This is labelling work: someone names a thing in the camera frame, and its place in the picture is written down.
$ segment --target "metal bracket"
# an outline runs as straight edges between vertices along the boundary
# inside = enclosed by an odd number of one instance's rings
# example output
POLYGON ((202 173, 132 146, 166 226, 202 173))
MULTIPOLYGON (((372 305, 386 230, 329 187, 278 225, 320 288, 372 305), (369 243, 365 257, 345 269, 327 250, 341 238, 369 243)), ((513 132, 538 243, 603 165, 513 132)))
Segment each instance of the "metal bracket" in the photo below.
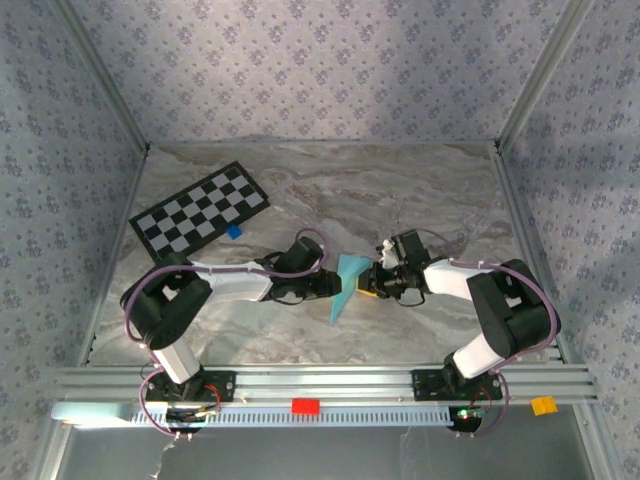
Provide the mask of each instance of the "metal bracket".
POLYGON ((458 387, 455 392, 444 388, 441 370, 413 370, 411 381, 413 399, 416 402, 502 400, 502 389, 497 375, 482 375, 473 382, 458 387), (488 392, 490 398, 486 398, 485 392, 488 392))
MULTIPOLYGON (((236 372, 204 370, 199 374, 200 385, 213 385, 220 394, 220 402, 233 402, 236 388, 236 372)), ((147 402, 194 402, 216 403, 216 395, 213 391, 199 388, 195 395, 185 398, 183 390, 176 388, 167 374, 156 375, 151 380, 147 390, 147 402)))

